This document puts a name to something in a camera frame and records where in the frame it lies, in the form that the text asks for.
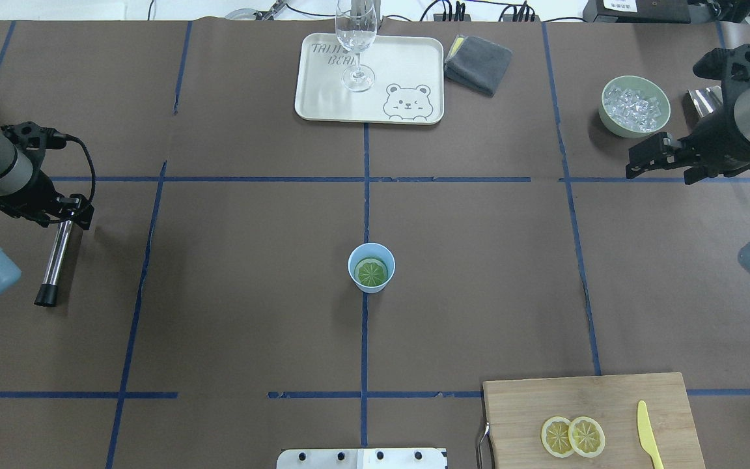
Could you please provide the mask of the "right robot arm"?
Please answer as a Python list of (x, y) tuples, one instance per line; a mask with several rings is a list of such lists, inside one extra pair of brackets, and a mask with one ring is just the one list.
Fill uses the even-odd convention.
[(628, 179), (652, 170), (683, 169), (687, 185), (750, 172), (750, 44), (715, 48), (693, 66), (700, 78), (721, 84), (721, 105), (690, 135), (657, 132), (629, 149)]

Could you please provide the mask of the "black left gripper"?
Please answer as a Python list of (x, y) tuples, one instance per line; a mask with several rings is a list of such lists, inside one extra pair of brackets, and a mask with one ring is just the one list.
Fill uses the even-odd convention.
[(35, 122), (6, 125), (1, 130), (17, 151), (17, 160), (11, 169), (20, 177), (26, 175), (27, 179), (17, 181), (14, 189), (4, 190), (0, 195), (0, 211), (39, 225), (50, 225), (51, 218), (71, 221), (83, 231), (89, 231), (94, 216), (92, 202), (80, 193), (63, 196), (41, 170), (47, 150), (65, 148), (66, 134)]

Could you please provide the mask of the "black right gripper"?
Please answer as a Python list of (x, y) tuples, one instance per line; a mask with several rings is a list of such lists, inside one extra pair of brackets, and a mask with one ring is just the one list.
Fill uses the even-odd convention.
[(694, 64), (693, 73), (720, 82), (721, 107), (701, 118), (690, 135), (680, 141), (670, 133), (656, 133), (631, 146), (627, 179), (658, 169), (679, 168), (682, 146), (690, 157), (684, 172), (687, 185), (750, 170), (750, 44), (709, 51)]

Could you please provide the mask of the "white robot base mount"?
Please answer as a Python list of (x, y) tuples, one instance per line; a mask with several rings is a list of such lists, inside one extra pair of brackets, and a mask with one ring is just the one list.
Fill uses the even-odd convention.
[(439, 448), (333, 448), (282, 451), (277, 468), (447, 468)]

